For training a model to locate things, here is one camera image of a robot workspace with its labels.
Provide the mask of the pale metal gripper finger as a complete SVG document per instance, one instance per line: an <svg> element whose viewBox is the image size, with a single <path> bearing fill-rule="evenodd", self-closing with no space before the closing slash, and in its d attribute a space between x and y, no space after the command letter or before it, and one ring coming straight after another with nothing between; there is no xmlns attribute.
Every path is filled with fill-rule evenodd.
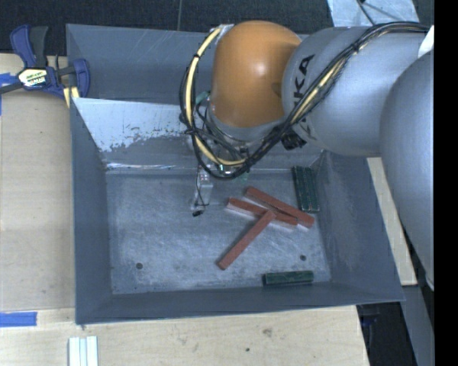
<svg viewBox="0 0 458 366"><path fill-rule="evenodd" d="M204 201L201 193L201 171L198 169L195 176L195 193L192 202L193 209L202 209Z"/></svg>
<svg viewBox="0 0 458 366"><path fill-rule="evenodd" d="M204 207L210 204L213 181L207 172L201 172L201 203Z"/></svg>

